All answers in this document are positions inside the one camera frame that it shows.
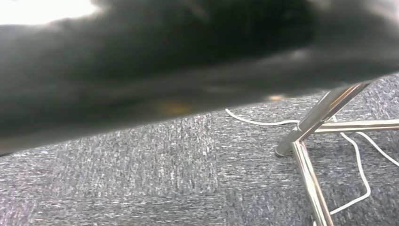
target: floor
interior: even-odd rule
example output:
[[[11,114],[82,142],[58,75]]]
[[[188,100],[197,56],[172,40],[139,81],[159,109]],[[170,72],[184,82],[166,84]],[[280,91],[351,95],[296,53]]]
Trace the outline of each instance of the floor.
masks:
[[[256,121],[301,119],[321,93],[232,111]],[[399,116],[399,75],[373,84],[338,120]],[[0,159],[0,225],[310,226],[295,161],[273,149],[293,125],[256,126],[225,111],[23,151]],[[399,160],[396,131],[368,133]],[[371,198],[333,216],[336,226],[399,225],[399,168],[358,142]],[[331,210],[365,193],[349,142],[307,145]]]

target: white wire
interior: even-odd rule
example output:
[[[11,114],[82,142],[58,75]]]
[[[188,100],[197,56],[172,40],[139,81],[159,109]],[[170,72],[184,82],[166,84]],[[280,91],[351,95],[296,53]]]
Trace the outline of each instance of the white wire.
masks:
[[[226,112],[233,118],[238,119],[240,121],[248,122],[251,124],[255,125],[260,125],[260,126],[278,126],[278,125],[284,125],[284,124],[298,124],[299,120],[284,120],[284,121],[279,121],[279,122],[258,122],[258,121],[251,121],[248,119],[241,118],[239,116],[236,116],[233,114],[229,109],[226,109]]]
[[[289,123],[296,123],[296,124],[299,123],[299,120],[285,120],[285,121],[280,121],[280,122],[257,122],[257,121],[251,121],[251,120],[244,119],[244,118],[241,118],[239,116],[236,116],[229,109],[226,109],[226,112],[231,117],[233,117],[235,119],[238,119],[240,121],[244,121],[244,122],[247,122],[247,123],[255,124],[255,125],[277,126],[277,125],[283,125],[283,124],[289,124]],[[333,116],[332,119],[333,119],[333,121],[337,122],[337,119],[336,119],[335,116]],[[397,165],[399,167],[399,162],[395,161],[393,158],[391,158],[389,155],[387,155],[387,153],[385,153],[369,136],[367,136],[366,134],[364,134],[362,132],[357,132],[357,133],[362,135],[365,139],[367,139],[367,141],[369,141],[371,143],[371,145],[374,146],[377,149],[377,151],[379,153],[381,153],[385,158],[387,158],[389,161],[391,161],[393,164],[395,164],[395,165]],[[368,181],[367,181],[366,176],[364,174],[363,166],[361,164],[359,146],[357,145],[357,143],[354,140],[350,139],[346,134],[344,134],[344,133],[340,133],[340,134],[341,134],[341,136],[343,138],[345,138],[347,141],[349,141],[353,145],[353,147],[355,149],[356,163],[357,163],[358,168],[359,168],[360,178],[362,179],[362,181],[364,183],[364,186],[366,187],[366,193],[364,195],[360,196],[359,198],[356,198],[356,199],[350,201],[349,203],[347,203],[347,204],[345,204],[345,205],[343,205],[341,207],[338,207],[337,209],[331,211],[330,212],[331,215],[336,214],[336,213],[338,213],[338,212],[340,212],[340,211],[342,211],[342,210],[344,210],[344,209],[346,209],[346,208],[348,208],[348,207],[350,207],[350,206],[352,206],[352,205],[354,205],[354,204],[356,204],[356,203],[368,198],[370,196],[370,194],[371,194],[371,188],[370,188],[370,185],[368,184]]]

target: chrome metal leg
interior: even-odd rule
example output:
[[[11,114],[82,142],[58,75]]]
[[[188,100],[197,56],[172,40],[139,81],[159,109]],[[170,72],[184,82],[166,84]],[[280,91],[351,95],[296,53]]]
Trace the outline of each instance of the chrome metal leg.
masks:
[[[305,140],[369,84],[369,82],[358,83],[349,88],[337,88],[324,95],[305,118],[301,120],[298,126],[279,144],[275,150],[276,156],[281,157],[287,155],[291,151],[292,142]]]
[[[399,120],[367,120],[324,123],[314,133],[369,132],[399,129]]]
[[[305,145],[301,141],[295,141],[291,143],[291,147],[298,162],[317,226],[334,226]]]

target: gray carpet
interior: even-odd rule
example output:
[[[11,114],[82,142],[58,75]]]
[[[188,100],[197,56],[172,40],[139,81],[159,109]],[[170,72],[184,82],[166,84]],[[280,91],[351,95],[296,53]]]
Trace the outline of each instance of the gray carpet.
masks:
[[[399,76],[373,84],[338,120],[399,117]],[[300,119],[322,94],[233,112]],[[2,226],[310,226],[292,157],[273,149],[292,125],[242,123],[224,111],[50,145],[0,159]],[[395,131],[369,133],[399,160]],[[337,226],[399,225],[399,168],[362,137],[371,198],[333,216]],[[310,155],[330,209],[365,193],[355,153],[338,134],[312,135]]]

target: bright light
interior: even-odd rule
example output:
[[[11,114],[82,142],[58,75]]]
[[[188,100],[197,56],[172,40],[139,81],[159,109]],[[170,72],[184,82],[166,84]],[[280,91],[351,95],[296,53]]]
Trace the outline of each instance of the bright light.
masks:
[[[46,24],[89,16],[97,10],[90,0],[0,0],[0,25]]]

